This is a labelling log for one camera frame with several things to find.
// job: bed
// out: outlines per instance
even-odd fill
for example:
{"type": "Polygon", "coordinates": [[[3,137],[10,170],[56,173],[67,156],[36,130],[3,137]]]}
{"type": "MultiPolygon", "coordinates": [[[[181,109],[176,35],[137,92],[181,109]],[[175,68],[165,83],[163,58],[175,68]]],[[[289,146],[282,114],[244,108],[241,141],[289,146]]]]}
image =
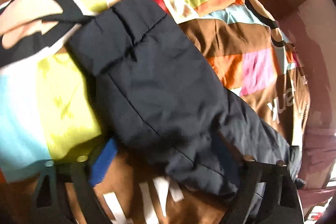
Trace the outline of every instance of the bed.
{"type": "MultiPolygon", "coordinates": [[[[17,223],[27,222],[36,175],[45,160],[72,161],[104,141],[104,126],[87,99],[85,77],[64,46],[80,26],[65,26],[62,19],[76,13],[95,16],[118,1],[0,0],[0,132],[7,133],[0,135],[0,202],[17,223]]],[[[201,51],[224,87],[302,149],[309,89],[295,46],[276,19],[305,0],[154,1],[201,51]]],[[[149,224],[143,214],[148,206],[149,215],[156,216],[153,221],[164,223],[218,223],[225,213],[227,206],[218,197],[174,184],[122,147],[115,153],[104,180],[95,186],[113,223],[149,224]],[[152,196],[154,205],[134,205],[144,191],[157,191],[158,183],[174,185],[180,198],[165,196],[163,202],[152,196]],[[110,203],[121,206],[121,218],[110,203]]],[[[73,187],[67,189],[76,220],[85,223],[73,187]]]]}

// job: folded black garment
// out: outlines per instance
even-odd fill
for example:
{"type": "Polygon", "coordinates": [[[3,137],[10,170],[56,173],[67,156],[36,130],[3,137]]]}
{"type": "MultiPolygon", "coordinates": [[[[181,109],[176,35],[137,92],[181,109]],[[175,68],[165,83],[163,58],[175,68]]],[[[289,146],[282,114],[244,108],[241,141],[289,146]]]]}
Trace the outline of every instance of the folded black garment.
{"type": "Polygon", "coordinates": [[[290,172],[295,177],[300,151],[294,153],[223,87],[154,1],[118,2],[77,31],[68,49],[95,78],[94,108],[104,124],[179,183],[226,198],[234,195],[239,166],[222,138],[257,161],[294,162],[290,172]]]}

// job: light blue patch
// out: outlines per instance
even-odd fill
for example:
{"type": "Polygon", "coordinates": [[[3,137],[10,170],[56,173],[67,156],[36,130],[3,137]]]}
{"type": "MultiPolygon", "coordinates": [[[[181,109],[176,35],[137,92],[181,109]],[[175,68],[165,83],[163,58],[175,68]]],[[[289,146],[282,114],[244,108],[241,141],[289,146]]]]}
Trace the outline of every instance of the light blue patch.
{"type": "Polygon", "coordinates": [[[11,101],[10,76],[0,75],[0,168],[7,182],[24,180],[39,173],[46,160],[51,158],[43,133],[34,121],[34,110],[22,102],[22,110],[31,124],[23,126],[11,101]]]}
{"type": "Polygon", "coordinates": [[[203,16],[206,19],[219,19],[226,24],[232,23],[246,23],[246,24],[259,24],[266,26],[262,23],[247,7],[246,5],[231,4],[224,10],[218,10],[208,15],[203,16]]]}

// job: patterned fabric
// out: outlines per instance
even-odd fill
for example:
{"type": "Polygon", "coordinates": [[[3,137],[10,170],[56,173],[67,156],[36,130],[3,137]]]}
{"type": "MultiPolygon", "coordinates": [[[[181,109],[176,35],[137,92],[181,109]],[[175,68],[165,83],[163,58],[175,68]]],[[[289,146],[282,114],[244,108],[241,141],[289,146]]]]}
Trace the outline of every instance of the patterned fabric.
{"type": "MultiPolygon", "coordinates": [[[[72,161],[105,139],[88,102],[85,77],[63,45],[81,27],[72,23],[74,17],[85,23],[118,1],[0,0],[0,195],[18,223],[24,223],[36,180],[4,182],[36,175],[49,159],[72,161]]],[[[290,144],[301,145],[310,105],[302,64],[257,0],[154,1],[180,25],[225,87],[290,144]]],[[[173,184],[118,147],[95,191],[113,223],[219,222],[226,210],[219,200],[180,186],[182,199],[170,190],[173,184]]],[[[76,219],[85,223],[71,185],[68,192],[76,219]]]]}

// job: colorful bedsheet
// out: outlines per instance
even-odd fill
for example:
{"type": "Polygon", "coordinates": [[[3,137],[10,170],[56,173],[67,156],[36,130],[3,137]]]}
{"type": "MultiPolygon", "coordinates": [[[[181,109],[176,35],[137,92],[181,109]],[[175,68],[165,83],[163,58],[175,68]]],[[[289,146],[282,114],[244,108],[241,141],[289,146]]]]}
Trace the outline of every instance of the colorful bedsheet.
{"type": "MultiPolygon", "coordinates": [[[[81,27],[71,18],[84,24],[117,1],[0,0],[0,182],[34,177],[46,160],[72,161],[104,140],[88,103],[85,77],[64,45],[81,27]]],[[[154,1],[202,52],[223,86],[289,143],[302,146],[310,105],[303,66],[260,2],[154,1]]],[[[103,193],[98,193],[102,202],[103,193]]],[[[207,210],[200,217],[207,221],[201,223],[224,213],[207,210]]]]}

